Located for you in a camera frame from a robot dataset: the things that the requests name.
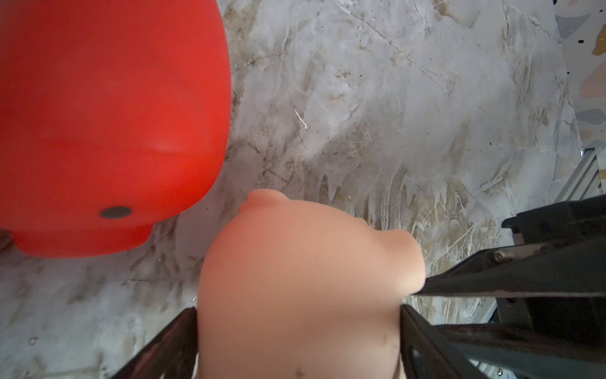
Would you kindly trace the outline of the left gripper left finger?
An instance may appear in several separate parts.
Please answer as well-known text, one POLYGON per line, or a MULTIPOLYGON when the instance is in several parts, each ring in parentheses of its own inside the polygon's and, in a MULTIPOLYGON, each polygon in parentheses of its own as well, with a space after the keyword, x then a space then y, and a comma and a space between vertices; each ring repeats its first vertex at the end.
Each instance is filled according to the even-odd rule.
POLYGON ((184 309, 111 379, 193 378, 198 355, 197 310, 184 309))

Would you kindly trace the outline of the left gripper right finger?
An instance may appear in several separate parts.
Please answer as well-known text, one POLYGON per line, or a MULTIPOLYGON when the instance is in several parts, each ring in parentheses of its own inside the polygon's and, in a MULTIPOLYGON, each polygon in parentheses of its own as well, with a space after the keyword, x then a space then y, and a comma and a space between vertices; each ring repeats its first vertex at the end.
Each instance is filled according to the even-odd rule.
POLYGON ((400 355, 406 378, 484 378, 459 349, 411 306, 400 311, 400 355))

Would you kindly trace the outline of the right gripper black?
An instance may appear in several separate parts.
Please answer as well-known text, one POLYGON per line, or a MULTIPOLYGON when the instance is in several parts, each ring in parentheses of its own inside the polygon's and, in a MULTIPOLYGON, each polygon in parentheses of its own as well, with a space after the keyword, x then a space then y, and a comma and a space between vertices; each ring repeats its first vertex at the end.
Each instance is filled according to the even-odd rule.
POLYGON ((417 293, 499 298, 495 321, 438 330, 468 358, 518 378, 603 378, 605 300, 595 297, 605 296, 605 195, 518 213, 501 227, 529 245, 479 251, 417 293))

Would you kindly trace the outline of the pink piggy bank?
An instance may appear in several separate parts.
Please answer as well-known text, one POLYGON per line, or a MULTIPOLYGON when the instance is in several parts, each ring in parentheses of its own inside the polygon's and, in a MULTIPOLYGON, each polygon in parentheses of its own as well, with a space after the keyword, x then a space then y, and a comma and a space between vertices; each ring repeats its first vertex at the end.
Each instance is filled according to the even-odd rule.
POLYGON ((409 232, 254 190, 201 269, 197 377, 401 378, 400 308, 425 278, 409 232))

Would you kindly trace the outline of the red piggy bank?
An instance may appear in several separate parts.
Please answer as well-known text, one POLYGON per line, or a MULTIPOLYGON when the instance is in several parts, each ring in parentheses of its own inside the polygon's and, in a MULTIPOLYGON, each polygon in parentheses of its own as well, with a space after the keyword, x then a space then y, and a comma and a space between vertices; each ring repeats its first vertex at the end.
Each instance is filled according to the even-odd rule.
POLYGON ((2 2, 2 229, 37 257, 140 246, 216 182, 230 109, 215 1, 2 2))

